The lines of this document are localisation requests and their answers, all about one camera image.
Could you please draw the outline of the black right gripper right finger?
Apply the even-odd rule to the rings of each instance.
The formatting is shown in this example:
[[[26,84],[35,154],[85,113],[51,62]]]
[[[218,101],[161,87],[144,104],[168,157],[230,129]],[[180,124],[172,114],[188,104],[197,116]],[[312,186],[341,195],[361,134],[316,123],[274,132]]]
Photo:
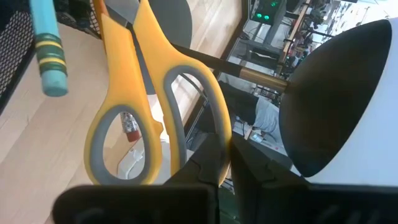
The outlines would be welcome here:
[[[231,172],[241,223],[305,223],[308,182],[238,134],[231,138]]]

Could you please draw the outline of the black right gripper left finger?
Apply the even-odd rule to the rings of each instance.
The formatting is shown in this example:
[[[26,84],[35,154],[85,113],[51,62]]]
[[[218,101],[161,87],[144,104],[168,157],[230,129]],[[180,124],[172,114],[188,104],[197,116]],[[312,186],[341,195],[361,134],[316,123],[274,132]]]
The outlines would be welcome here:
[[[188,159],[187,163],[164,186],[208,185],[218,187],[221,168],[224,162],[224,148],[219,136],[210,133],[198,149]]]

